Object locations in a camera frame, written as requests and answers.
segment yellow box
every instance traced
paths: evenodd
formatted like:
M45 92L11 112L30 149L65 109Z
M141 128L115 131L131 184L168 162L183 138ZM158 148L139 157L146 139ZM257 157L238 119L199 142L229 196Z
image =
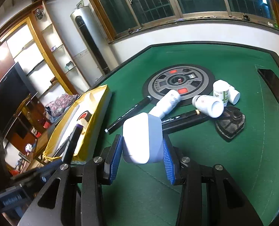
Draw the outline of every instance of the yellow box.
M92 116L88 122L88 126L83 128L83 132L79 138L71 163L84 164L89 161L95 151L95 145L97 143L98 135L111 94L112 93L110 92L108 86L103 85L84 93L78 100L76 100L55 128L43 153L43 157L48 161L60 158L53 157L53 155L55 154L55 151L57 150L70 122L76 122L75 119L78 118L78 116L75 117L74 115L80 106L82 106L82 108L85 107L85 110L92 113Z

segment television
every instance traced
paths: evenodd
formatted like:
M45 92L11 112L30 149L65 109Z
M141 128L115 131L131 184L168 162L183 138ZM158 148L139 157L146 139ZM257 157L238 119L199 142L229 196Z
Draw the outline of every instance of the television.
M0 80L0 131L3 137L14 122L14 113L21 102L37 91L17 62Z

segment black pen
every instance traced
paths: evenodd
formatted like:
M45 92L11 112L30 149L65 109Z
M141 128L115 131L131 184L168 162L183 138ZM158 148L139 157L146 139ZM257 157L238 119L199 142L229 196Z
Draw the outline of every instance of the black pen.
M152 100L151 96L145 97L142 101L133 106L130 110L128 110L124 115L118 118L115 122L113 122L109 127L105 129L105 132L108 134L113 133L116 129L123 125L124 121L135 116L140 110L142 110L148 103Z
M193 110L193 111L190 111L190 112L186 112L186 113L183 113L181 115L173 116L173 117L171 117L167 120L162 121L162 125L164 126L164 125L172 124L175 121L181 121L181 120L184 120L186 118L189 118L189 117L192 117L192 116L195 116L195 115L199 115L199 114L200 114L199 110Z

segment metal screw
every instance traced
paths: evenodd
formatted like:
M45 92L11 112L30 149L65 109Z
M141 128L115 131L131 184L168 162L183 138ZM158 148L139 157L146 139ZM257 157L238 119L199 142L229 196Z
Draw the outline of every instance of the metal screw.
M64 170L68 169L68 165L67 164L62 164L60 166L60 169L64 171Z
M223 166L220 165L220 164L217 164L217 165L215 166L215 169L218 170L218 171L222 171L222 170L223 170Z
M183 158L181 158L181 161L184 162L184 163L188 163L191 161L191 159L187 156L184 156Z
M95 163L99 163L99 162L101 162L103 160L103 158L101 157L101 156L96 156L95 158L93 158L93 161L95 162Z

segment tv screen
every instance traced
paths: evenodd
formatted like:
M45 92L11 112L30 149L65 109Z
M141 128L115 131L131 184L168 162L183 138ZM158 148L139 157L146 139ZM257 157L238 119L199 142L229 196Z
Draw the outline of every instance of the tv screen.
M5 135L14 120L14 113L30 94L15 67L0 82L0 131Z

